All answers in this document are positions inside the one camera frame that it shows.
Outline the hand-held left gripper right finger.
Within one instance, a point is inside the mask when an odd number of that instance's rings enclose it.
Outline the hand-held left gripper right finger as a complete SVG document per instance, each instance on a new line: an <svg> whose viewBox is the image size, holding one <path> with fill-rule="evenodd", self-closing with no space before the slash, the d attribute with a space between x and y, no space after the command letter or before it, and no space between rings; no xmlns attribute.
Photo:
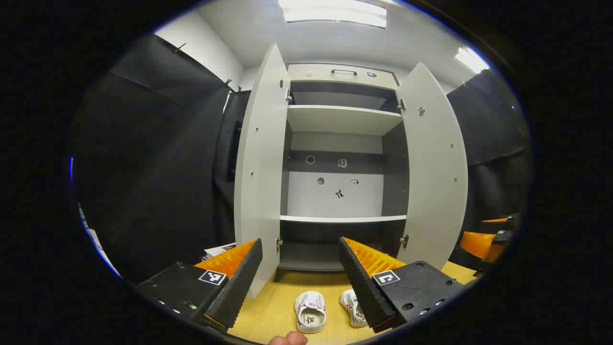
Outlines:
<svg viewBox="0 0 613 345"><path fill-rule="evenodd" d="M375 333L420 322L468 289L427 262L405 264L346 237L339 260Z"/></svg>

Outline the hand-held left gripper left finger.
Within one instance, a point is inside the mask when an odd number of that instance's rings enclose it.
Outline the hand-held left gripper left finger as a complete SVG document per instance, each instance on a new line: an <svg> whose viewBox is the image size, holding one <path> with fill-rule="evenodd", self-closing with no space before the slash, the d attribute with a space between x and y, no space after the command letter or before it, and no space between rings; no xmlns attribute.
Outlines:
<svg viewBox="0 0 613 345"><path fill-rule="evenodd" d="M254 239L199 264L176 262L136 290L182 319L226 333L236 323L262 258L262 241Z"/></svg>

